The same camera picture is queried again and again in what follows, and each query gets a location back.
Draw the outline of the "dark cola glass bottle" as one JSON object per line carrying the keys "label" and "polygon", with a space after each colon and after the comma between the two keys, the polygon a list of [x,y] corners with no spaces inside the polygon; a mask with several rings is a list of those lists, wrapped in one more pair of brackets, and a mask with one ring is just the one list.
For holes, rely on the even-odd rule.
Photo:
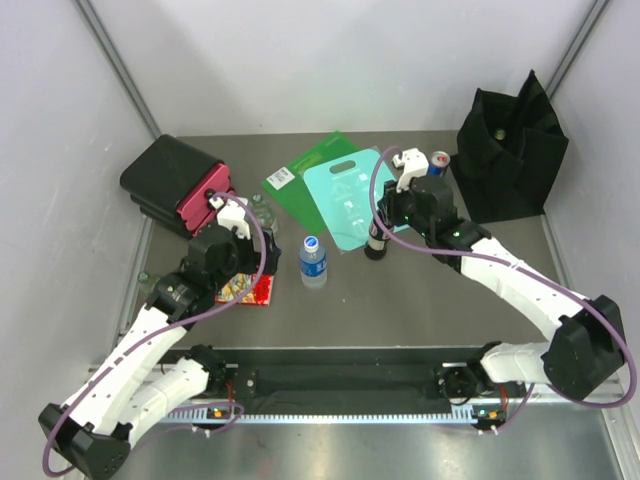
{"label": "dark cola glass bottle", "polygon": [[383,259],[387,253],[388,242],[389,236],[379,227],[375,220],[372,220],[364,247],[366,257],[374,261]]}

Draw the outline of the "clear water bottle blue cap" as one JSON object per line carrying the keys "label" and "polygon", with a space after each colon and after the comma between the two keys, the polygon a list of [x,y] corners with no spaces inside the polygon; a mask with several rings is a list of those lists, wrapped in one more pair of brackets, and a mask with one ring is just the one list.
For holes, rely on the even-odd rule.
{"label": "clear water bottle blue cap", "polygon": [[309,289],[322,288],[327,282],[327,254],[316,236],[304,238],[299,252],[299,268],[303,284]]}

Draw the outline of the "red bull can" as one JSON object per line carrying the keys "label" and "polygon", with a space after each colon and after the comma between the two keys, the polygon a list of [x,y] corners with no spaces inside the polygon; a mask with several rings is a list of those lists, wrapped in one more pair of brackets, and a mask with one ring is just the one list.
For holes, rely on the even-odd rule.
{"label": "red bull can", "polygon": [[427,174],[434,177],[443,177],[450,165],[451,158],[444,151],[435,151],[429,158]]}

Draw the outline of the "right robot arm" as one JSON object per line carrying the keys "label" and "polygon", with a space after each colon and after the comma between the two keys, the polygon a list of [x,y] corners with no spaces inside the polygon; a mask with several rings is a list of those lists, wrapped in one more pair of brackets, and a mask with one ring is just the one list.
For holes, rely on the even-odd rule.
{"label": "right robot arm", "polygon": [[623,337],[618,305],[601,295],[589,299],[548,279],[511,254],[481,225],[459,215],[443,179],[412,177],[369,187],[373,214],[365,247],[385,255],[394,229],[408,226],[421,238],[418,251],[477,282],[522,314],[542,335],[537,343],[487,343],[468,362],[466,380],[476,394],[503,383],[545,384],[564,398],[587,405],[588,396],[627,367],[626,403],[637,387],[637,369]]}

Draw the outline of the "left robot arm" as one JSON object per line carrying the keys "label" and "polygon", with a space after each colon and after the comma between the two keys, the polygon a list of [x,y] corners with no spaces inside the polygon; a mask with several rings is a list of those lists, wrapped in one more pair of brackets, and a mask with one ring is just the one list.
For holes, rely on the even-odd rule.
{"label": "left robot arm", "polygon": [[134,324],[90,380],[62,404],[48,404],[38,422],[55,451],[90,479],[109,479],[145,433],[182,403],[229,391],[223,358],[210,346],[190,348],[151,384],[153,367],[189,331],[237,274],[256,281],[277,270],[281,255],[271,229],[254,248],[235,227],[211,223],[189,242],[174,271],[157,280]]}

